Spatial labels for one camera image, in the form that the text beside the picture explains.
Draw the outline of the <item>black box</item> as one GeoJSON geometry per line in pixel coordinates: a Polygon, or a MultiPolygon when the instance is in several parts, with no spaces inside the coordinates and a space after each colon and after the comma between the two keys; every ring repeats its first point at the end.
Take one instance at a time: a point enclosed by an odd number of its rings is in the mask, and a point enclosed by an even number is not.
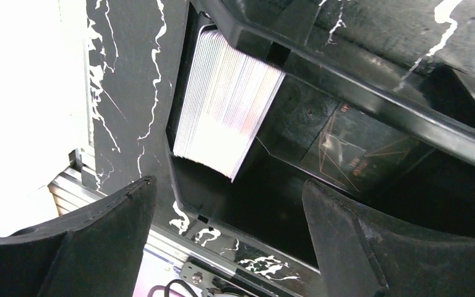
{"type": "Polygon", "coordinates": [[[308,179],[405,222],[475,238],[475,167],[290,76],[234,181],[175,155],[170,172],[185,212],[311,266],[308,179]]]}

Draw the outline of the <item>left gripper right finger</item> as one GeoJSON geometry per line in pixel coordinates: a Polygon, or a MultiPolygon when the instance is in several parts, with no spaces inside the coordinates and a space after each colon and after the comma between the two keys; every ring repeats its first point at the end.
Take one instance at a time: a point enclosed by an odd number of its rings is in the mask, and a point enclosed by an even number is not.
{"type": "Polygon", "coordinates": [[[475,296],[475,238],[405,222],[313,179],[302,204],[327,296],[475,296]]]}

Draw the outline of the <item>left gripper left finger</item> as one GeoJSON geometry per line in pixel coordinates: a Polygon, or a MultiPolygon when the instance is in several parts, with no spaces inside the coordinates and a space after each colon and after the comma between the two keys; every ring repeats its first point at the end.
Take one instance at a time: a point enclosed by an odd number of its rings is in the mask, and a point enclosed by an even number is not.
{"type": "Polygon", "coordinates": [[[156,206],[154,176],[0,237],[0,296],[132,296],[156,206]]]}

